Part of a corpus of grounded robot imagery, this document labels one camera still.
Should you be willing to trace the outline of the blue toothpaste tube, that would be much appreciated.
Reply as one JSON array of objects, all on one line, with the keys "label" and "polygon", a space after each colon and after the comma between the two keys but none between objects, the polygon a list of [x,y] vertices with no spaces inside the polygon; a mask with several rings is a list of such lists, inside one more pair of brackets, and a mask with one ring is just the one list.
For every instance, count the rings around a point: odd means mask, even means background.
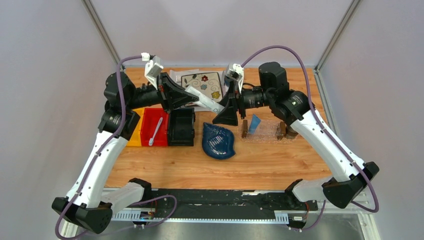
[{"label": "blue toothpaste tube", "polygon": [[254,134],[256,132],[259,124],[261,123],[261,121],[262,120],[257,115],[253,114],[251,121],[250,121],[249,128],[248,128],[248,133]]}]

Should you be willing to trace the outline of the white toothpaste tube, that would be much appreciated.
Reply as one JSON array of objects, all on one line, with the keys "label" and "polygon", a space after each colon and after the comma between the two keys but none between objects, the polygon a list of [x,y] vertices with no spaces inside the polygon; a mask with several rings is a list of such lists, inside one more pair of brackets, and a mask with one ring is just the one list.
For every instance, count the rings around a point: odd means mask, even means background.
[{"label": "white toothpaste tube", "polygon": [[191,104],[193,105],[197,105],[202,108],[205,108],[208,111],[213,112],[215,114],[219,114],[225,108],[224,106],[210,99],[209,97],[207,97],[206,95],[204,95],[203,93],[201,93],[199,90],[195,89],[192,86],[188,86],[184,91],[197,97],[196,101],[191,102]]}]

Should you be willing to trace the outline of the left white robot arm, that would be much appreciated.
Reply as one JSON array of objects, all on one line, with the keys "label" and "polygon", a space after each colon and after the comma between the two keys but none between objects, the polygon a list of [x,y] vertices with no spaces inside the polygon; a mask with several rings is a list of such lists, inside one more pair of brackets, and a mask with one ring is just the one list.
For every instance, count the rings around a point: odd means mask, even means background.
[{"label": "left white robot arm", "polygon": [[72,188],[66,196],[56,197],[51,205],[60,221],[77,225],[87,234],[100,234],[112,216],[124,208],[134,204],[145,208],[152,203],[152,185],[139,178],[103,195],[111,170],[140,121],[136,109],[160,104],[164,110],[172,111],[199,100],[197,91],[176,85],[167,73],[159,73],[151,81],[149,85],[135,87],[123,71],[107,77],[103,93],[105,111],[93,149]]}]

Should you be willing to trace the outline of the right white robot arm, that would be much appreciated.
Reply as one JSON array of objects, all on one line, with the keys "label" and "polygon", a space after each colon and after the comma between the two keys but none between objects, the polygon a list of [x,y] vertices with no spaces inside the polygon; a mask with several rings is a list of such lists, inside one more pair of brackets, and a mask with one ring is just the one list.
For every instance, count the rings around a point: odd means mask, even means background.
[{"label": "right white robot arm", "polygon": [[287,72],[279,63],[263,63],[258,74],[260,84],[245,89],[244,68],[237,63],[228,65],[223,73],[228,90],[220,101],[222,110],[213,123],[236,126],[247,109],[269,107],[272,114],[285,123],[287,133],[302,136],[332,174],[328,178],[294,181],[285,189],[286,205],[296,210],[312,200],[329,201],[340,209],[354,204],[355,198],[370,187],[379,172],[377,164],[363,161],[334,134],[311,99],[290,88]]}]

